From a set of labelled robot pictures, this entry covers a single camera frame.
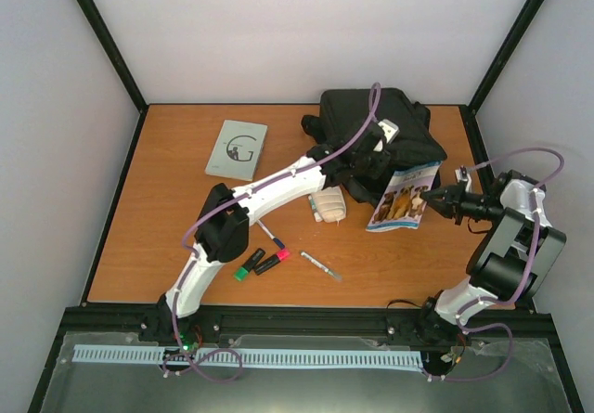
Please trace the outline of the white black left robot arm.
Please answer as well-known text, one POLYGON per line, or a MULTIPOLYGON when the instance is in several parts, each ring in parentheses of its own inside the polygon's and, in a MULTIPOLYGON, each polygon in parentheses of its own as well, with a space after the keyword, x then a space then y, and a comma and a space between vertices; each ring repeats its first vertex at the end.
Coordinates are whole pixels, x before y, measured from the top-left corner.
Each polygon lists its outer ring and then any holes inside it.
POLYGON ((300 197, 346 183, 359 174, 379 175, 387 167, 388 147, 399 135, 386 120, 372 122, 345 141, 319 142, 296 162, 245 186, 221 183, 210 190, 198 219, 182 237, 187 262, 158 301, 161 331, 183 341, 193 330, 192 315, 224 265, 249 245, 250 228, 265 215, 300 197))

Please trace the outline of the black student bag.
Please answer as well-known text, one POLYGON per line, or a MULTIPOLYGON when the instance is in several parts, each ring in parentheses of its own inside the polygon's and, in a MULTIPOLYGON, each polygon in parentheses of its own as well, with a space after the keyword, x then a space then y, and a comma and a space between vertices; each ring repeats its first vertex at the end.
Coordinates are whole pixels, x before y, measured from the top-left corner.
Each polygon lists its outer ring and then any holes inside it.
MULTIPOLYGON (((368 117, 368 95, 365 89, 325 91, 320 98, 319 114, 302 117, 303 131, 332 150, 342 147, 368 117)), ((431 112, 419 102, 411 102, 403 91, 382 89, 376 118, 390 120, 400 129, 398 136, 385 148, 391 155, 389 166, 378 181, 354 180, 344 186, 354 200, 372 206, 379 203, 395 171, 447 159, 446 151, 430 134, 431 112)), ((349 151, 356 150, 363 141, 359 138, 349 151)))

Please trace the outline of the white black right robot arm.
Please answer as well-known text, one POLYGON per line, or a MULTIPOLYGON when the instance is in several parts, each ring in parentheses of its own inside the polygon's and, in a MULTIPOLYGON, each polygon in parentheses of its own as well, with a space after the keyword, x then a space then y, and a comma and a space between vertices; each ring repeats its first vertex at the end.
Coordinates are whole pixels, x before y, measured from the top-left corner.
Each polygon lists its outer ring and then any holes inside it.
POLYGON ((470 175, 457 171, 457 183, 423 191, 427 206, 460 225, 487 221, 486 231, 467 267, 467 277, 426 299, 415 324, 422 342, 453 341, 485 308, 513 298, 530 300, 562 252, 567 237, 544 214, 544 187, 517 171, 501 173, 483 194, 470 192, 470 175))

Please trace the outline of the purple dog picture book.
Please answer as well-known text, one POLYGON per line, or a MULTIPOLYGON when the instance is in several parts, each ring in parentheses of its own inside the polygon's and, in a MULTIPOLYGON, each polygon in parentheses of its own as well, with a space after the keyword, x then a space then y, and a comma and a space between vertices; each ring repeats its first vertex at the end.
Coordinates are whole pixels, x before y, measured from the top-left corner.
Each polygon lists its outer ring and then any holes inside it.
POLYGON ((442 163, 432 161, 405 171, 395 171, 370 218, 366 231, 380 233, 400 228, 418 229, 429 191, 442 163))

